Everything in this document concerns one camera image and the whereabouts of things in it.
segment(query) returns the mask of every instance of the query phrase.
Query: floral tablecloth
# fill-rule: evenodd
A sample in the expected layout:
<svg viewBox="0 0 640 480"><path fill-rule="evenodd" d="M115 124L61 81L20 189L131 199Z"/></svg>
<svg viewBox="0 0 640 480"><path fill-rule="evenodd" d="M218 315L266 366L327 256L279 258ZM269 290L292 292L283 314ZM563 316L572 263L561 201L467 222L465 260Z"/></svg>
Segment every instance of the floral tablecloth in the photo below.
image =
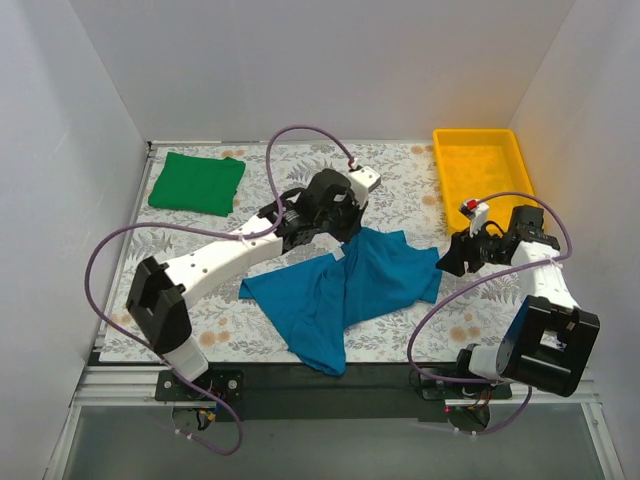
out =
<svg viewBox="0 0 640 480"><path fill-rule="evenodd" d="M404 230L410 245L435 246L441 254L448 247L442 197L432 147L429 144L348 145L361 165L382 175L382 185L373 192L363 224L380 231ZM197 157L231 156L246 162L247 168L234 199L234 211L227 218L185 211L159 210L148 205L148 197L162 171L167 152ZM264 169L265 145L160 147L145 187L138 221L162 221L229 231L243 224L258 208L273 201ZM345 172L342 152L330 144L285 144L273 150L273 172L279 191L306 186L322 168ZM184 255L211 239L164 230L140 229L127 246L126 262L117 283L111 318L140 335L125 309L127 293L136 265L155 255L159 261ZM269 272L329 253L338 243L329 235L287 255L257 265L248 276ZM482 274L495 271L485 266ZM476 275L458 279L444 274L439 298L444 298ZM238 300L241 277L231 279L204 297L190 310L193 335L212 362L299 362L253 300ZM515 277L493 280L465 294L440 311L425 327L415 347L415 358L425 361L453 361L470 342L491 345L499 342L519 306ZM345 332L349 362L403 362L407 340L415 325L432 308L418 302L410 308L362 322ZM143 347L108 328L101 361L155 361Z"/></svg>

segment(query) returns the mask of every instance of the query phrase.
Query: white wall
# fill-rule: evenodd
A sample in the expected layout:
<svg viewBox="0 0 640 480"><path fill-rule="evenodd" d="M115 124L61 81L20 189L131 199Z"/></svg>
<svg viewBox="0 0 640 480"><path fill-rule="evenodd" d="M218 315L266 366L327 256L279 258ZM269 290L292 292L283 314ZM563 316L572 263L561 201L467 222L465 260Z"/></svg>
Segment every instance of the white wall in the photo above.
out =
<svg viewBox="0 0 640 480"><path fill-rule="evenodd" d="M67 0L4 0L0 18L0 478L36 479L97 327L84 265L127 221L145 144Z"/></svg>
<svg viewBox="0 0 640 480"><path fill-rule="evenodd" d="M627 478L640 478L639 24L634 0L577 0L511 124L573 235L571 291L600 316L591 365Z"/></svg>
<svg viewBox="0 0 640 480"><path fill-rule="evenodd" d="M506 126L573 1L71 3L145 139L231 141Z"/></svg>

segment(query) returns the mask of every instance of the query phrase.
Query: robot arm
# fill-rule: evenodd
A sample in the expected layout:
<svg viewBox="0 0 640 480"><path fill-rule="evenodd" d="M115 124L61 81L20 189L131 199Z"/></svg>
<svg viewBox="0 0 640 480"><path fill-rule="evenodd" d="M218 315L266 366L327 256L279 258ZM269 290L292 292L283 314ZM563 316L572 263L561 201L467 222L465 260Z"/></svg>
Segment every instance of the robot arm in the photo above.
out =
<svg viewBox="0 0 640 480"><path fill-rule="evenodd" d="M251 240L221 240L159 264L154 257L138 265L127 299L127 310L153 351L191 381L208 362L191 336L188 310L218 285L251 266L304 245L318 233L349 242L360 231L368 195L380 185L380 175L359 167L342 175L331 169L317 173L304 188L281 195L282 222L268 235ZM276 203L262 208L233 234L249 235L276 221Z"/></svg>
<svg viewBox="0 0 640 480"><path fill-rule="evenodd" d="M500 236L487 232L488 208L475 200L462 205L460 211L471 225L453 234L438 268L462 276L485 263L520 266L560 254L558 240L542 230L542 209L515 207L509 229ZM580 309L556 263L522 270L518 281L523 303L504 339L495 346L471 344L462 349L458 371L489 380L514 380L568 397L577 388L595 343L598 317ZM541 343L544 333L556 335L557 348Z"/></svg>

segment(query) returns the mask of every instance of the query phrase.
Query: yellow tray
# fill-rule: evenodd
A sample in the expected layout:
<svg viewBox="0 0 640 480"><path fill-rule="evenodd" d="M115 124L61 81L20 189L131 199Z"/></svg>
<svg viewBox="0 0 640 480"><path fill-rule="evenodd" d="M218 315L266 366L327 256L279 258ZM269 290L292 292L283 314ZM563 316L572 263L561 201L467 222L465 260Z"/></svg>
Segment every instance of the yellow tray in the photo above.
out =
<svg viewBox="0 0 640 480"><path fill-rule="evenodd" d="M458 210L469 198L507 190L533 194L527 168L511 130L439 128L433 131L433 143L449 234L469 226L469 220ZM506 230L513 207L525 204L537 205L522 197L492 200L489 219Z"/></svg>

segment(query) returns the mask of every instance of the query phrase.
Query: purple cable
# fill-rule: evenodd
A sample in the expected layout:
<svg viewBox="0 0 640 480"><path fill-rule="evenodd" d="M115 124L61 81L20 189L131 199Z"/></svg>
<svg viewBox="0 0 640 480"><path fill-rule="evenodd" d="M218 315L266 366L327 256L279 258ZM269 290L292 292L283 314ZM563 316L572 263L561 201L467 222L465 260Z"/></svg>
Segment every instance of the purple cable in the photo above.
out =
<svg viewBox="0 0 640 480"><path fill-rule="evenodd" d="M280 200L280 196L278 194L278 190L276 188L276 185L275 185L275 183L273 181L273 173L271 171L271 149L273 148L273 145L274 145L275 141L278 139L278 137L280 137L282 134L284 134L286 132L290 132L291 130L311 130L311 131L314 131L314 132L318 132L318 133L328 137L329 139L331 139L331 140L333 140L335 142L335 144L345 153L345 155L349 159L349 161L348 161L349 166L352 166L353 162L355 161L355 158L353 157L353 155L351 155L349 150L347 150L347 147L340 140L338 140L338 138L336 138L331 133L323 130L322 128L314 127L314 126L311 126L311 125L290 125L288 127L285 127L283 129L279 130L278 132L276 132L273 135L273 137L271 137L271 139L269 140L269 143L267 144L267 151L265 153L265 168L267 170L267 179L269 181L269 186L271 187L271 192L273 193L273 196L275 197L276 205L278 207L278 216L276 218L276 221L273 223L273 225L271 227L269 227L268 229L266 229L266 230L264 230L262 232L256 232L256 233L251 233L249 235L244 235L244 236L242 236L242 238L244 238L244 239L251 240L252 238L259 238L259 237L262 237L264 235L268 235L271 232L275 231L275 229L278 228L278 225L280 225L280 223L282 222L282 217L284 215L284 208L282 206L282 200ZM87 301L89 302L89 306L93 309L94 312L96 312L96 314L102 320L104 320L107 323L107 325L109 325L110 327L114 328L115 330L117 330L122 335L125 335L126 337L130 338L131 340L133 340L135 342L138 342L139 344L141 344L141 345L147 347L149 350L153 351L153 349L151 348L151 345L149 345L149 343L146 340L144 340L144 339L134 335L133 333L127 331L126 329L122 328L120 325L114 323L109 317L107 317L104 314L104 312L102 312L102 310L100 309L98 304L95 302L95 300L93 299L93 295L91 294L91 270L93 269L93 264L95 263L96 258L98 257L98 254L104 248L104 246L107 243L109 243L113 238L117 237L118 235L121 235L121 234L123 234L125 232L128 232L130 230L135 230L137 228L145 228L145 227L169 228L169 229L172 229L172 230L179 230L181 232L196 233L198 235L205 235L205 236L208 236L208 237L222 238L222 239L225 239L225 240L239 240L240 239L240 235L232 235L232 234L224 233L224 232L210 232L208 230L203 230L203 229L199 229L199 228L192 228L192 227L182 227L182 226L179 226L179 225L172 225L170 223L165 223L165 222L141 222L141 223L134 223L134 224L128 225L126 227L122 227L122 228L118 228L117 230L114 230L109 235L104 237L98 243L98 245L96 245L96 248L93 250L93 252L89 256L89 260L87 261L87 268L85 269L85 272L84 272L84 293L85 293L85 296L87 297ZM166 359L162 355L158 355L158 357L160 358L162 363L167 365L169 368L172 368L171 365L168 364L168 362L166 361ZM243 437L244 437L244 429L242 427L242 422L240 421L240 418L238 417L236 412L233 410L233 408L231 408L231 406L229 404L227 404L226 402L224 402L223 400L218 398L216 395L214 395L211 392L208 392L208 391L198 387L197 385L193 384L192 382L188 381L186 378L184 378L182 375L180 375L180 373L178 373L176 370L173 370L173 373L174 373L174 375L176 377L178 377L178 379L182 383L184 383L188 387L192 388L193 390L197 391L198 393L204 395L205 397L213 400L214 402L216 402L216 404L221 405L227 412L229 412L229 414L231 415L231 417L233 418L234 422L236 423L236 425L238 427L238 441L236 442L236 444L232 448L230 448L228 450L224 450L224 449L221 449L220 447L217 447L216 445L212 444L211 442L205 440L204 438L199 437L198 435L193 435L193 434L191 434L189 432L186 432L185 430L180 430L180 433L182 433L184 435L187 435L187 436L191 435L191 438L193 440L195 440L196 442L204 445L209 450L211 450L212 452L217 453L219 455L232 455L233 453L235 453L240 448L240 446L242 445L242 440L243 440Z"/></svg>
<svg viewBox="0 0 640 480"><path fill-rule="evenodd" d="M416 364L416 362L413 360L413 354L412 354L413 345L414 345L416 339L418 338L418 335L420 334L420 331L424 328L424 326L427 324L427 322L440 309L442 309L445 305L448 305L449 303L451 303L453 300L455 300L456 298L460 297L461 295L464 295L469 290L471 290L473 288L476 288L477 286L482 285L483 283L486 283L489 280L493 280L493 279L496 279L496 278L499 278L499 277L503 277L505 275L511 275L512 273L521 272L522 270L527 270L529 268L539 267L541 265L547 265L547 264L550 264L550 263L553 263L553 262L561 262L561 261L566 260L567 258L569 258L571 256L571 254L573 253L573 244L571 243L571 237L569 236L569 231L567 230L567 227L562 222L562 220L560 219L560 216L555 212L555 210L553 208L551 208L551 206L549 204L547 204L546 202L540 200L538 197L536 197L534 195L530 195L528 193L523 193L523 192L500 192L500 193L494 193L493 195L489 195L487 197L481 198L480 200L478 200L478 203L484 203L484 202L488 202L489 200L492 200L494 198L504 197L504 196L511 196L511 195L518 196L518 197L524 197L524 198L528 198L530 200L533 200L533 201L539 203L540 205L542 205L551 214L551 216L554 218L554 220L556 221L556 223L560 227L560 230L562 230L562 235L564 236L565 242L567 244L567 252L564 253L563 255L559 255L559 256L557 256L557 257L555 257L553 259L538 260L536 262L531 262L531 263L528 263L526 265L520 265L520 266L517 266L517 267L507 268L506 270L502 270L501 272L492 273L491 275L487 275L486 277L479 278L478 280L475 280L474 282L470 283L466 287L461 288L457 292L452 293L447 298L445 298L444 300L440 301L435 307L433 307L429 311L429 313L427 313L427 315L425 315L425 317L420 321L420 323L418 323L418 325L416 326L415 330L411 334L411 337L409 338L409 343L407 345L407 359L409 361L409 366L411 366L411 368L413 370L415 370L419 375L422 375L424 377L430 378L431 380L448 382L448 383L464 383L464 384L470 384L470 383L472 383L472 384L487 384L487 383L492 383L489 380L480 379L480 378L444 377L442 375L435 375L433 373L430 373L430 372L422 370ZM525 401L520 406L520 408L518 408L518 410L516 410L514 412L514 414L511 417L509 417L507 420L505 420L503 423L501 423L500 425L496 425L495 427L492 427L490 429L485 430L484 432L482 432L482 434L486 435L488 433L498 432L498 431L502 430L503 428L505 428L506 426L508 426L511 422L513 422L522 413L522 411L525 409L525 407L529 403L529 400L531 400L532 392L533 392L533 390L531 389L531 387L529 387L529 394L525 398Z"/></svg>

